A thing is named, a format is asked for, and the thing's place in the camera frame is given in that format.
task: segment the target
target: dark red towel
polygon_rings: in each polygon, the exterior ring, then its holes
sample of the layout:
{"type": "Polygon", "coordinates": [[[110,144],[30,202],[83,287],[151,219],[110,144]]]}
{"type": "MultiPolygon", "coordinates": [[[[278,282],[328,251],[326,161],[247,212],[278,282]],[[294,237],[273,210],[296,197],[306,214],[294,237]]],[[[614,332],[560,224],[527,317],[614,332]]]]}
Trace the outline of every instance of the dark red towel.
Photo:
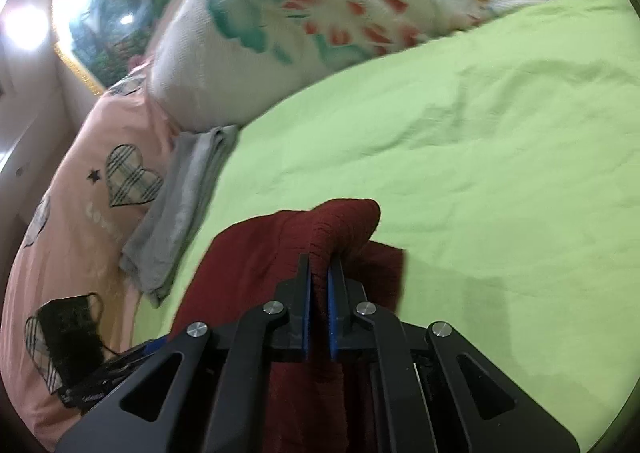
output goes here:
{"type": "Polygon", "coordinates": [[[279,281],[295,276],[300,253],[310,255],[310,356],[306,363],[272,366],[264,453],[375,451],[361,367],[329,358],[326,274],[339,253],[345,275],[362,282],[370,301],[396,309],[402,250],[369,240],[379,220],[373,200],[330,200],[312,211],[252,218],[214,239],[187,289],[173,333],[194,321],[215,327],[237,320],[270,300],[279,281]]]}

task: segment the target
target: metal pivot screw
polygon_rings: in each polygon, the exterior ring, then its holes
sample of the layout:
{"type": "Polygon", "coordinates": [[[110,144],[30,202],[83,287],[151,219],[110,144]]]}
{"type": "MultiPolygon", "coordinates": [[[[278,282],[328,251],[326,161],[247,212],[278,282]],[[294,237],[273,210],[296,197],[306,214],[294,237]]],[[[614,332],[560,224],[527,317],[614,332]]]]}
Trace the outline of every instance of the metal pivot screw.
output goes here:
{"type": "Polygon", "coordinates": [[[361,316],[369,316],[376,311],[376,305],[370,301],[361,301],[356,306],[356,312],[361,316]]]}
{"type": "Polygon", "coordinates": [[[451,335],[453,329],[449,323],[445,323],[444,321],[437,321],[431,327],[431,332],[436,334],[439,338],[445,338],[451,335]]]}
{"type": "Polygon", "coordinates": [[[195,323],[191,323],[191,325],[187,327],[187,334],[192,338],[199,338],[200,336],[206,334],[206,332],[207,324],[203,323],[202,321],[196,321],[195,323]]]}
{"type": "Polygon", "coordinates": [[[279,301],[268,301],[262,305],[262,310],[267,314],[280,314],[284,310],[284,305],[279,301]]]}

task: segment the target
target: plaid heart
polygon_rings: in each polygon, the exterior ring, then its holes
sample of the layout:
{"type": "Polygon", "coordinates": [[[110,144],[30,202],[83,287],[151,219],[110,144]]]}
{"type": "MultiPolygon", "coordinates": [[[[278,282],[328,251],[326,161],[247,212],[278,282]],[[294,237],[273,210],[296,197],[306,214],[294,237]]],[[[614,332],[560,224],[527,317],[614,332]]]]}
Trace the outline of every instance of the plaid heart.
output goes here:
{"type": "Polygon", "coordinates": [[[107,157],[109,207],[151,202],[162,186],[162,177],[142,167],[142,153],[133,144],[120,144],[107,157]]]}
{"type": "Polygon", "coordinates": [[[44,197],[42,197],[40,204],[38,204],[38,208],[36,209],[36,212],[31,219],[31,224],[29,224],[27,232],[24,236],[24,247],[30,247],[35,243],[36,238],[42,232],[44,226],[47,225],[47,222],[49,221],[50,209],[50,197],[49,192],[47,191],[44,194],[44,197]]]}
{"type": "Polygon", "coordinates": [[[24,324],[24,344],[49,393],[54,393],[62,386],[62,380],[49,358],[49,349],[44,341],[40,322],[35,316],[28,318],[24,324]]]}

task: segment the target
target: wall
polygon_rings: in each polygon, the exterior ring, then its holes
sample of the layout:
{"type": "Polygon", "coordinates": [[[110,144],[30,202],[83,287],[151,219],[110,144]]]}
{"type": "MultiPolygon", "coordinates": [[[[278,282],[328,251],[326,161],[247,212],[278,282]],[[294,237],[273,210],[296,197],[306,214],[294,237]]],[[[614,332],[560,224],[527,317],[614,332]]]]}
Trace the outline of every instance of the wall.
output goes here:
{"type": "Polygon", "coordinates": [[[0,265],[9,254],[8,232],[27,197],[36,191],[41,170],[52,151],[69,137],[58,79],[57,56],[51,39],[34,51],[24,51],[6,36],[2,19],[12,9],[33,5],[50,14],[50,0],[8,0],[0,14],[0,265]]]}
{"type": "Polygon", "coordinates": [[[62,86],[62,94],[65,98],[66,109],[74,131],[77,133],[87,115],[94,107],[98,96],[89,90],[68,67],[58,59],[58,76],[62,86]]]}

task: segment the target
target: gray cloth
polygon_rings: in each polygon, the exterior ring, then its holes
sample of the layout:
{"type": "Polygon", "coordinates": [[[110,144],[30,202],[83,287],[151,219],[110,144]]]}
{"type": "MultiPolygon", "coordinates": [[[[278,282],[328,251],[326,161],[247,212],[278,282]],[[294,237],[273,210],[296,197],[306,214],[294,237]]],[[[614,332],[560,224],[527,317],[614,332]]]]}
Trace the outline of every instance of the gray cloth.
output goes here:
{"type": "Polygon", "coordinates": [[[120,267],[154,306],[171,292],[178,262],[200,225],[238,128],[181,133],[153,205],[124,245],[120,267]]]}

